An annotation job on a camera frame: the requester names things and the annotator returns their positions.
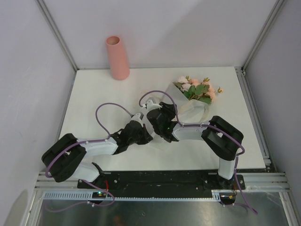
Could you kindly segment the cream printed ribbon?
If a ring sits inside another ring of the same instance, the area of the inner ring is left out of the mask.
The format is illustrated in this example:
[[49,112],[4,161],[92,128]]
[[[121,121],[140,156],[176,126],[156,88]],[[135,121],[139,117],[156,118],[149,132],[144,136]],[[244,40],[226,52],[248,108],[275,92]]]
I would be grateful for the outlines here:
[[178,110],[178,117],[183,123],[201,123],[209,114],[209,105],[198,100],[190,100]]

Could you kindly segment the pink flower bouquet white wrap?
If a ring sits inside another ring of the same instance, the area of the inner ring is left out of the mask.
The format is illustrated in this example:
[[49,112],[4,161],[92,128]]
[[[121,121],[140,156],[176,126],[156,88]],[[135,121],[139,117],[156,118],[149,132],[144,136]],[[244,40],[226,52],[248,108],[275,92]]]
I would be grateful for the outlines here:
[[[172,103],[171,100],[173,100],[177,106],[177,111],[182,105],[193,99],[207,103],[210,108],[210,105],[223,92],[224,90],[221,87],[213,86],[208,77],[199,81],[189,76],[182,76],[177,81],[169,84],[161,101]],[[179,117],[175,117],[173,121],[180,121]]]

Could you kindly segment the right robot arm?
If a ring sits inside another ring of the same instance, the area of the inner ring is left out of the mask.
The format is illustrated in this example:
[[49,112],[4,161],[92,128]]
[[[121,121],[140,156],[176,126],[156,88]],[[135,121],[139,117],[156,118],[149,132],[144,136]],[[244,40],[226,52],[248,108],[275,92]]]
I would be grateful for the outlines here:
[[175,104],[146,102],[147,119],[156,135],[165,141],[202,140],[219,157],[217,184],[228,189],[237,178],[238,156],[245,152],[242,146],[244,135],[220,116],[213,116],[204,123],[173,121],[177,117]]

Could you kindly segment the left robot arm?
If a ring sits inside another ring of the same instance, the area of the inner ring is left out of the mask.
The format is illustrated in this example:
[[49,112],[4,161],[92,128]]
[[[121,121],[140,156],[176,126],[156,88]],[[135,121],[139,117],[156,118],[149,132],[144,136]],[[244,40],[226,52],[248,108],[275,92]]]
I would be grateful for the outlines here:
[[93,188],[99,188],[104,182],[101,169],[97,163],[84,162],[85,159],[119,154],[133,144],[145,145],[152,140],[145,124],[131,120],[124,129],[111,134],[108,139],[84,140],[72,133],[65,134],[42,155],[41,160],[48,170],[45,175],[57,183],[83,179]]

